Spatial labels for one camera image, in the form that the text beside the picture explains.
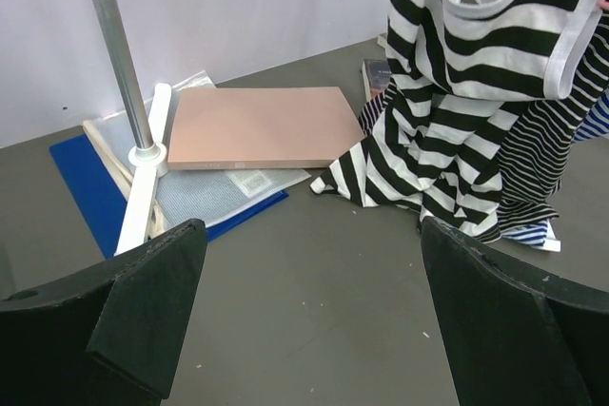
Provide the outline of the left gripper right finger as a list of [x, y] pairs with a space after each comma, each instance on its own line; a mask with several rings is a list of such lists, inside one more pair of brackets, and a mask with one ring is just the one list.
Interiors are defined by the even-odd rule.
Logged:
[[422, 259], [462, 405], [605, 405], [608, 295], [433, 217]]

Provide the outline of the black white striped tank top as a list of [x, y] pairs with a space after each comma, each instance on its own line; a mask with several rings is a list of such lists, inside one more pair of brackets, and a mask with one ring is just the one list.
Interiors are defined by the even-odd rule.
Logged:
[[390, 0], [388, 87], [311, 183], [556, 251], [549, 199], [608, 88], [608, 0]]

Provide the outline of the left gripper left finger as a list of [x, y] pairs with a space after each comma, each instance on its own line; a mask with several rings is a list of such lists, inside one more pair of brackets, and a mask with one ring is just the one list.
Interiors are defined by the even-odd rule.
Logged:
[[191, 219], [1, 302], [4, 405], [158, 405], [170, 395], [206, 257]]

